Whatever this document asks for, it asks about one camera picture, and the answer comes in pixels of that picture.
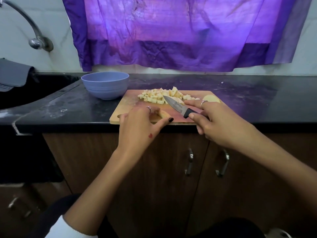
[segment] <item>bowl rim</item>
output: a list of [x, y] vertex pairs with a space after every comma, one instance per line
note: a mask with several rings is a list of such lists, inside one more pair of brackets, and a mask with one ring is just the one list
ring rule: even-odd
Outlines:
[[[114, 80], [114, 81], [91, 81], [91, 80], [83, 79], [83, 77], [85, 77], [85, 76], [89, 76], [89, 75], [97, 74], [97, 73], [98, 73], [98, 74], [99, 74], [99, 73], [122, 73], [122, 74], [126, 74], [127, 77], [122, 78], [122, 79], [118, 79], [118, 80]], [[81, 80], [86, 81], [86, 82], [115, 82], [115, 81], [120, 81], [120, 80], [127, 79], [129, 76], [130, 76], [129, 74], [124, 73], [124, 72], [111, 72], [111, 71], [109, 71], [109, 72], [95, 72], [95, 73], [89, 73], [89, 74], [85, 74], [85, 75], [81, 76]]]

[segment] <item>person's right hand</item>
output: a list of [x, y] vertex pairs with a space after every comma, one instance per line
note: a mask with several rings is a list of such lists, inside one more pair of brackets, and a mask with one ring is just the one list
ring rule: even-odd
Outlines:
[[237, 115], [224, 103], [186, 100], [185, 104], [203, 109], [201, 114], [189, 117], [197, 124], [200, 135], [226, 148], [243, 152], [254, 146], [262, 134], [250, 123]]

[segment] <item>chrome faucet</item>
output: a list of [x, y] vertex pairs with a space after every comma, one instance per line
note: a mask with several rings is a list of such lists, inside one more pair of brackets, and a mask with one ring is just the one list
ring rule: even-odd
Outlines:
[[23, 11], [21, 7], [19, 7], [17, 4], [9, 0], [0, 0], [0, 7], [2, 7], [3, 3], [8, 4], [10, 7], [18, 11], [18, 13], [20, 13], [33, 28], [36, 38], [32, 38], [29, 40], [29, 45], [32, 48], [44, 49], [45, 51], [48, 51], [48, 52], [53, 50], [54, 46], [52, 41], [49, 38], [43, 36], [42, 32], [40, 31], [38, 26], [35, 24], [35, 22], [32, 20], [32, 18], [30, 18], [30, 16], [26, 14], [26, 12]]

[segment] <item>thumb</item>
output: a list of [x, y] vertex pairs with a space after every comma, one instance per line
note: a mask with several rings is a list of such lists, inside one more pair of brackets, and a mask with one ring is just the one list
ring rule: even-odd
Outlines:
[[171, 117], [166, 117], [160, 119], [156, 124], [153, 125], [155, 135], [158, 135], [162, 128], [171, 123], [174, 119]]
[[210, 121], [201, 114], [191, 113], [189, 114], [189, 118], [198, 124], [203, 130], [210, 125]]

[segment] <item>hand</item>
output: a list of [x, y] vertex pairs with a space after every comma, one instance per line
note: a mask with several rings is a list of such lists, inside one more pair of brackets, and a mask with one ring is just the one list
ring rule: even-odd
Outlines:
[[187, 100], [185, 104], [202, 108], [200, 114], [191, 113], [189, 117], [197, 124], [200, 135], [215, 141], [226, 148], [240, 152], [252, 147], [262, 134], [249, 122], [237, 115], [224, 103]]
[[160, 108], [135, 107], [129, 113], [120, 116], [119, 145], [117, 150], [122, 155], [132, 157], [133, 165], [137, 163], [147, 147], [153, 142], [161, 129], [172, 122], [173, 118], [164, 118], [156, 124], [150, 123], [150, 115]]

